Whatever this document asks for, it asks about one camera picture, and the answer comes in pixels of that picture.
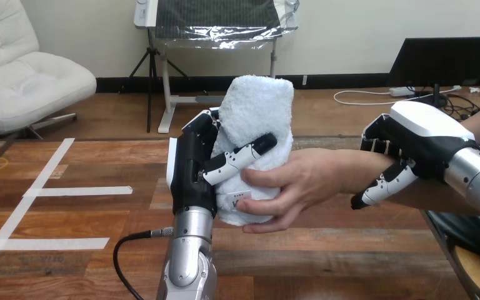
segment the folded towel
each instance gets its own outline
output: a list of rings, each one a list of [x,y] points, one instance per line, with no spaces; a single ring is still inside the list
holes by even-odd
[[[291,104],[293,85],[283,79],[243,76],[236,78],[220,107],[221,127],[212,156],[231,152],[236,147],[273,133],[277,146],[248,166],[249,169],[267,171],[282,166],[287,160],[293,143],[291,133]],[[242,226],[263,223],[272,216],[252,216],[239,212],[227,195],[251,191],[254,200],[273,199],[280,189],[248,186],[237,174],[216,186],[218,215],[222,221]]]

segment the white robotic hand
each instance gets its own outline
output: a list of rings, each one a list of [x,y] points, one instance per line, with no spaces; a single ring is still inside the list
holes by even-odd
[[[361,150],[397,159],[365,191],[352,199],[353,209],[380,203],[417,178],[443,181],[454,155],[477,148],[474,134],[440,110],[418,102],[398,102],[363,132]]]
[[[474,134],[438,109],[398,102],[363,132],[361,149],[397,159],[368,189],[352,198],[362,209],[398,193],[417,178],[450,185],[480,212],[480,149]]]

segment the fingernail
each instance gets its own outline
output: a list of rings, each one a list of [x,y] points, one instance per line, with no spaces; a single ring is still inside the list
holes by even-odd
[[[245,208],[244,201],[238,200],[238,202],[236,203],[236,209],[238,209],[239,211],[242,211],[244,210],[244,208]]]

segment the white armchair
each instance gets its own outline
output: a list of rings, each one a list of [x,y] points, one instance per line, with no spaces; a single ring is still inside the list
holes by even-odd
[[[96,79],[87,69],[38,51],[21,2],[0,0],[0,134],[24,128],[36,134],[35,129],[75,118],[69,114],[39,122],[95,93]]]

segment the chair leg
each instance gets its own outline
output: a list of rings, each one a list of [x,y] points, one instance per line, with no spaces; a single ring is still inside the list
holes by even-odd
[[[26,128],[28,131],[30,131],[30,133],[32,133],[37,139],[43,139],[43,137],[41,137],[33,128],[32,126],[28,126]]]
[[[63,122],[63,121],[67,121],[67,120],[70,120],[70,119],[75,119],[76,120],[76,118],[77,118],[76,114],[66,114],[66,115],[63,115],[63,116],[52,117],[52,118],[47,119],[45,121],[34,123],[34,124],[30,125],[30,128],[32,130],[38,130],[40,128],[45,128],[47,126],[50,126],[50,125],[53,125],[53,124],[56,124],[56,123],[60,123],[60,122]]]

